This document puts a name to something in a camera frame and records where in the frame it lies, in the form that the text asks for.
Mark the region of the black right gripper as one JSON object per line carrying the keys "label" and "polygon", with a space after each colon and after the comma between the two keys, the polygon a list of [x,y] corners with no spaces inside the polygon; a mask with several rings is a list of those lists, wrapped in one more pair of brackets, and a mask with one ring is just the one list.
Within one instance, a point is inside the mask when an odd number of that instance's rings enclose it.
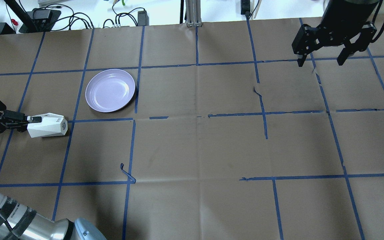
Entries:
{"label": "black right gripper", "polygon": [[337,64],[343,66],[345,61],[357,51],[363,52],[372,43],[377,28],[373,22],[361,26],[322,26],[311,27],[302,24],[293,42],[292,50],[297,54],[297,64],[303,67],[307,55],[322,47],[344,46],[337,57]]}

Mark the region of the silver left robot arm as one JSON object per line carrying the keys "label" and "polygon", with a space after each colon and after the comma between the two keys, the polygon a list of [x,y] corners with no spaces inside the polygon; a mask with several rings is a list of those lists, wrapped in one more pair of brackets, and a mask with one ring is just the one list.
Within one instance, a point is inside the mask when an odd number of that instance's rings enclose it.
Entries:
{"label": "silver left robot arm", "polygon": [[[30,137],[63,136],[68,130],[64,116],[46,113],[26,116],[9,111],[0,100],[0,133],[15,129]],[[0,193],[0,240],[104,240],[105,236],[84,218],[52,221],[31,207]]]}

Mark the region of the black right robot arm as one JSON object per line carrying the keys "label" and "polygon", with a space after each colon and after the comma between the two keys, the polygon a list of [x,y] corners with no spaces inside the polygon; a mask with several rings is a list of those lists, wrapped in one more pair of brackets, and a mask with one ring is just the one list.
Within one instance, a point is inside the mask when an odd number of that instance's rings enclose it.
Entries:
{"label": "black right robot arm", "polygon": [[337,57],[340,66],[349,56],[366,50],[384,31],[384,22],[380,30],[374,25],[381,5],[381,0],[330,0],[320,24],[302,24],[292,42],[298,66],[322,47],[344,46]]}

